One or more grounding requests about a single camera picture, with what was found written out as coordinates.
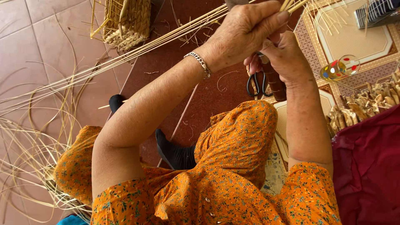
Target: red cloth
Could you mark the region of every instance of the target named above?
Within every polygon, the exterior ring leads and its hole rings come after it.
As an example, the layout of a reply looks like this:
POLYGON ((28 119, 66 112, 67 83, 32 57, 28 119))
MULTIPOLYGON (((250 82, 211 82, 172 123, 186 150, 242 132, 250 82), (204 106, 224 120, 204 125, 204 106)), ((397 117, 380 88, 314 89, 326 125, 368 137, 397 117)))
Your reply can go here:
POLYGON ((400 225, 400 107, 332 139, 333 183, 343 225, 400 225))

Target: foot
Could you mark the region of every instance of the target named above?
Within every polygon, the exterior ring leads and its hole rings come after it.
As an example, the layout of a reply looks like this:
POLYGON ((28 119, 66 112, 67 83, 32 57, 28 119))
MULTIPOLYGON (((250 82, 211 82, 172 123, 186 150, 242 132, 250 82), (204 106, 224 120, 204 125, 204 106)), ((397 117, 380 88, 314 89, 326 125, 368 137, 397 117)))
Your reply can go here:
POLYGON ((195 145, 190 147, 179 147, 165 138, 165 134, 156 130, 157 149, 161 158, 174 170, 193 169, 196 166, 194 160, 195 145))
POLYGON ((120 94, 116 94, 111 96, 108 104, 110 105, 110 109, 112 113, 115 113, 123 104, 124 98, 120 94))

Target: wooden handle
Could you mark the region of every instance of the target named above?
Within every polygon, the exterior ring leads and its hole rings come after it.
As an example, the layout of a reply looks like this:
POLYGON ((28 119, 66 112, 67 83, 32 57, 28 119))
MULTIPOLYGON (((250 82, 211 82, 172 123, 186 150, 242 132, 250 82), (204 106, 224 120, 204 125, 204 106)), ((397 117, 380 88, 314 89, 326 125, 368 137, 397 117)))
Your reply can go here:
POLYGON ((279 74, 271 66, 271 63, 262 64, 262 69, 267 76, 268 84, 278 102, 286 101, 286 85, 279 79, 279 74))

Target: black scissors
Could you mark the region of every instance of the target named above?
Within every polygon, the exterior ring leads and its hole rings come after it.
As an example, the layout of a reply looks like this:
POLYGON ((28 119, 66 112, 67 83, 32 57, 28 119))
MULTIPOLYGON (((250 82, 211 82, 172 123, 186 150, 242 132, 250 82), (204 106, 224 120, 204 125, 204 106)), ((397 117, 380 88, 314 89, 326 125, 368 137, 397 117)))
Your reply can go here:
MULTIPOLYGON (((271 94, 265 93, 264 87, 265 87, 266 75, 265 75, 264 71, 262 71, 262 73, 264 74, 264 79, 262 80, 261 91, 262 91, 263 95, 265 95, 266 97, 270 97, 274 93, 273 92, 271 94)), ((259 93, 260 93, 260 87, 258 85, 258 81, 257 81, 256 75, 257 75, 257 72, 255 74, 250 75, 249 80, 247 81, 247 93, 249 94, 250 97, 258 96, 259 93), (251 79, 253 79, 253 81, 254 81, 254 83, 256 85, 256 90, 257 90, 256 94, 253 94, 254 93, 253 90, 252 90, 252 92, 250 92, 249 85, 250 85, 251 79)))

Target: polka dot glass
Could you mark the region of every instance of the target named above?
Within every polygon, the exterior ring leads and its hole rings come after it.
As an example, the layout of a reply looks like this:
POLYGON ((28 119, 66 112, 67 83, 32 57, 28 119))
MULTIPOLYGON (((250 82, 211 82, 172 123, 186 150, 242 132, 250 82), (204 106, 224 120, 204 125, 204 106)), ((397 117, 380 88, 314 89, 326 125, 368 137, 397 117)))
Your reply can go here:
POLYGON ((359 59, 353 55, 345 55, 322 67, 320 75, 324 80, 340 80, 349 76, 354 76, 359 70, 359 59))

